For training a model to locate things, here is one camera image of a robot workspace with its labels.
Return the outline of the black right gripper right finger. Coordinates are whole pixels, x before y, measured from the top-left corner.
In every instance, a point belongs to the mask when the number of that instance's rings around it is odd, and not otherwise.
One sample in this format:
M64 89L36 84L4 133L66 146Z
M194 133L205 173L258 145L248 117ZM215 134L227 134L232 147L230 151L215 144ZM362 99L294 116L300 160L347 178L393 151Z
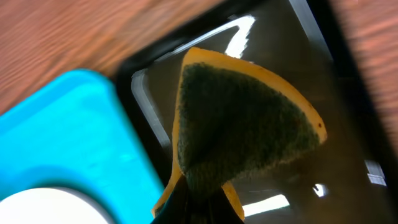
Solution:
M207 224L244 224L229 203L222 188L216 190L205 205Z

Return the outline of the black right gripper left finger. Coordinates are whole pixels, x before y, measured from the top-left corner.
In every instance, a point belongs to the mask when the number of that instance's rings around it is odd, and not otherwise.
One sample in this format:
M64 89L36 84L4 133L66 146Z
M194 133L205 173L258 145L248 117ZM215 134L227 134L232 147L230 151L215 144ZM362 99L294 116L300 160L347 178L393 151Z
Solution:
M185 176L181 176L160 213L151 224L184 224L188 187Z

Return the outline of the green yellow sponge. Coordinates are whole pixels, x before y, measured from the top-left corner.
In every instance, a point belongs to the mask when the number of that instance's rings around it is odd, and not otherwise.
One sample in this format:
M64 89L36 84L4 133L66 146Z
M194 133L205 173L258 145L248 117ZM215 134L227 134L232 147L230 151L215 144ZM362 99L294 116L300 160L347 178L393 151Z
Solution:
M288 81L251 62L191 48L182 60L172 130L172 173L156 217L185 176L185 220L206 223L219 188L243 221L232 180L288 163L322 145L325 124Z

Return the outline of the small white plate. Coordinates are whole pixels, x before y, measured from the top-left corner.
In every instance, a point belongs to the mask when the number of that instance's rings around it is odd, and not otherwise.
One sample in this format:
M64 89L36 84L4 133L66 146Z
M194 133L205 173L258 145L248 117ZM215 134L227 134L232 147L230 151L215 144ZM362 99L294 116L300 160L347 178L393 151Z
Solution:
M1 224L114 224L91 197L65 187L23 190L1 200Z

